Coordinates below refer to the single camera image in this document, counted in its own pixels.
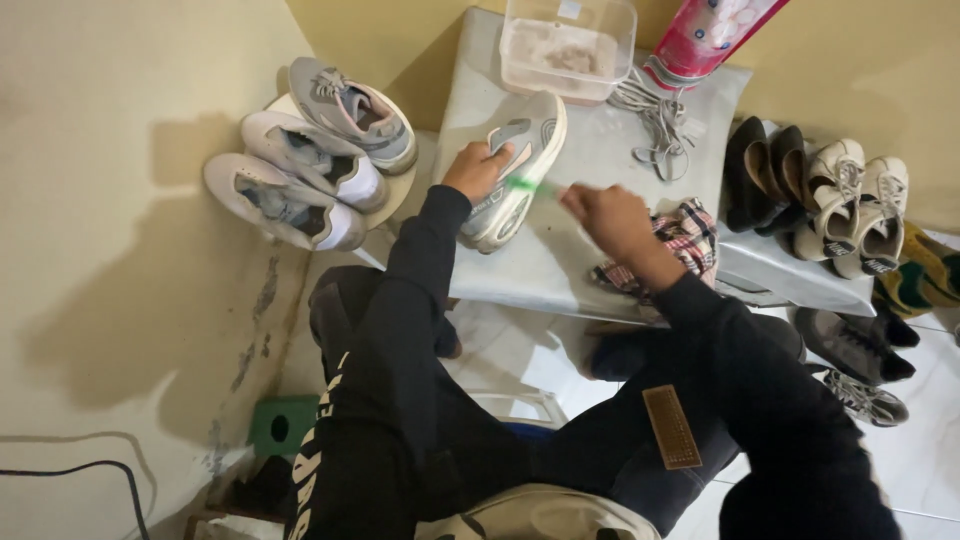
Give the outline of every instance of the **person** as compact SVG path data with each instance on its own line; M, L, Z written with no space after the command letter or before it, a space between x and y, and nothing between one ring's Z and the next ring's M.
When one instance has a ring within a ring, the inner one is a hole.
M722 538L900 537L843 406L742 303L687 273L643 200L616 185L575 184L561 203L649 287L674 337L615 396L537 440L474 402L437 360L458 344L444 307L457 232L512 152L471 143L403 223L386 271L318 281L310 328L327 390L294 462L286 538L661 538L741 449L751 472L724 500ZM701 467L664 467L642 397L664 384Z

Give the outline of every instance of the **checkered rag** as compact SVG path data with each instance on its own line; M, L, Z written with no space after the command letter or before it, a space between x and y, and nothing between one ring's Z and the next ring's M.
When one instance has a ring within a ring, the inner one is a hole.
M696 197L686 199L670 214L652 216L654 234L670 248L695 276L713 287L717 273L717 227L713 217L704 210ZM593 278L638 298L649 305L647 291L636 282L636 277L623 266L611 260L595 267Z

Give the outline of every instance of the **clear plastic box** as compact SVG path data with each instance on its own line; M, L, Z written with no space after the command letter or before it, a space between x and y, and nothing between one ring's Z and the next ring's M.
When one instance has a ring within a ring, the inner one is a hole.
M626 0L508 0L500 75L512 92L600 105L630 74L635 35Z

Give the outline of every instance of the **electrical cord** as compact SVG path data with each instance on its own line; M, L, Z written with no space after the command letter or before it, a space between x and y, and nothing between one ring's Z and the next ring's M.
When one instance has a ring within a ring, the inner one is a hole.
M67 469L65 471L18 471L15 469L0 469L0 476L6 477L62 477L64 475L69 475L71 473L76 473L82 471L83 469L89 469L90 467L96 467L98 465L112 465L119 468L121 471L127 475L127 482L130 483L130 493L133 498L133 513L136 514L136 525L140 528L140 536L143 540L150 540L150 535L147 534L147 524L143 521L143 510L140 508L140 495L136 491L136 479L133 477L133 471L125 463L119 461L113 461L110 459L104 459L101 461L93 461L79 467L74 467L73 469Z
M686 107L680 103L681 88L672 98L660 97L651 90L640 77L635 65L630 67L627 79L613 89L607 103L623 110L635 112L643 124L650 130L654 145L649 148L637 147L633 150L634 159L654 166L657 176L664 182L675 182L683 178L690 168L690 155L686 144L691 147L693 136L684 129ZM677 177L668 177L662 166L668 157L684 157L684 170Z

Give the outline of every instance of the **yellow wall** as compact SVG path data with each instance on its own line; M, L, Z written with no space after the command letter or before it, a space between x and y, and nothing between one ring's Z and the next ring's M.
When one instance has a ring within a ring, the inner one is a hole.
M461 14L504 0L286 0L314 51L386 90L418 128L443 120ZM652 48L680 0L634 0L638 46ZM794 0L732 62L755 69L740 110L830 142L859 140L867 159L910 169L908 217L960 232L960 4L938 0Z
M0 14L0 469L117 459L157 540L237 457L305 252L203 188L310 48L282 0L12 0ZM117 540L123 474L0 477L0 538Z

